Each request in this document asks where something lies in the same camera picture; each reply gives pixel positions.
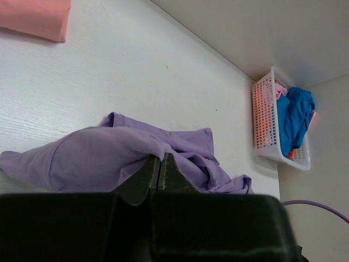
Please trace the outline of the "purple t shirt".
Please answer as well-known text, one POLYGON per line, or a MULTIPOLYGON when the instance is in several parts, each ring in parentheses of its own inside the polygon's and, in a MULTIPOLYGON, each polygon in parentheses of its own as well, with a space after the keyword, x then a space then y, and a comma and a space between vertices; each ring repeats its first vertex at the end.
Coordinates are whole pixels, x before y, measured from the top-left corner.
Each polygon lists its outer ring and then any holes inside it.
POLYGON ((42 147, 3 152, 1 169, 52 192, 110 192, 139 171, 149 156, 164 159, 166 153, 200 192, 252 193, 250 177, 230 178, 220 167, 211 129, 166 131, 115 112, 99 126, 42 147))

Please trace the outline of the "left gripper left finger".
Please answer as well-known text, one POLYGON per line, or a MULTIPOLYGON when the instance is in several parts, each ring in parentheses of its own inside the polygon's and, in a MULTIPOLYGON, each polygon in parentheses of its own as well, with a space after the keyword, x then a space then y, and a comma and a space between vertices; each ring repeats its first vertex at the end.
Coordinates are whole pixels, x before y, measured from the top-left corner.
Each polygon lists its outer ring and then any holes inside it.
POLYGON ((144 165, 125 180, 113 192, 129 206, 140 206, 152 191, 156 191, 159 181, 161 161, 149 156, 144 165))

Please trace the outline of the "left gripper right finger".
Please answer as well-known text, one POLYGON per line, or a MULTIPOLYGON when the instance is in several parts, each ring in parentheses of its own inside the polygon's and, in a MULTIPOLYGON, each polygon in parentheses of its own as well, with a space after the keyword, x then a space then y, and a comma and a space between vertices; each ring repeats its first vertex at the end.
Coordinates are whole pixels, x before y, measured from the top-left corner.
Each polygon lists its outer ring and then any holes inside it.
POLYGON ((179 171, 174 155, 165 153, 160 163, 157 191, 170 193, 198 193, 198 190, 179 171))

